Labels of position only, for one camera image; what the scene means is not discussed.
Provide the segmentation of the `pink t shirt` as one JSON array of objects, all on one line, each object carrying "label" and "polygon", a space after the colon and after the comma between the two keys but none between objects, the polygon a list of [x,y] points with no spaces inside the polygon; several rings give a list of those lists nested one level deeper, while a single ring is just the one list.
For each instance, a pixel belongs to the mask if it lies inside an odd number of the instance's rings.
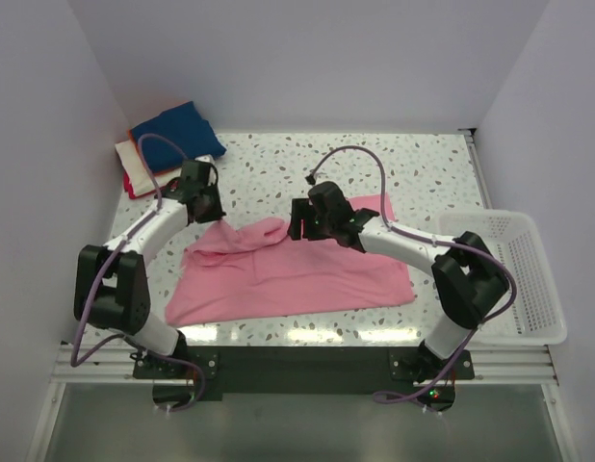
[{"label": "pink t shirt", "polygon": [[173,326],[402,306],[415,295],[406,264],[333,240],[293,241],[264,218],[214,222],[183,253],[165,309]]}]

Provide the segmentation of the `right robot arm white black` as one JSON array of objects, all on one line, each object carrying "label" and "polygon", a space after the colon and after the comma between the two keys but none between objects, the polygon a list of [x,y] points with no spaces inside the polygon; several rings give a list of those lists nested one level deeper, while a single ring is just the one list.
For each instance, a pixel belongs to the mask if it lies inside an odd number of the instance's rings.
[{"label": "right robot arm white black", "polygon": [[292,200],[288,235],[294,241],[333,240],[433,278],[443,315],[401,362],[415,382],[445,377],[478,328],[506,311],[517,296],[510,271],[478,234],[445,238],[403,227],[389,219],[384,196],[375,210],[355,208],[330,181]]}]

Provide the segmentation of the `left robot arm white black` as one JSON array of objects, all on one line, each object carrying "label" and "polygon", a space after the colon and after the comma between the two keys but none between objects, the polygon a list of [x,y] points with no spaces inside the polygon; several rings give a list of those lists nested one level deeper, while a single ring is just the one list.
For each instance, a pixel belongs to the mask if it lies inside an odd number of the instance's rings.
[{"label": "left robot arm white black", "polygon": [[173,237],[193,223],[225,216],[213,160],[183,163],[180,175],[157,191],[146,212],[103,245],[87,245],[78,255],[74,316],[79,325],[70,365],[78,367],[114,339],[155,356],[167,377],[189,366],[184,335],[151,310],[147,266]]}]

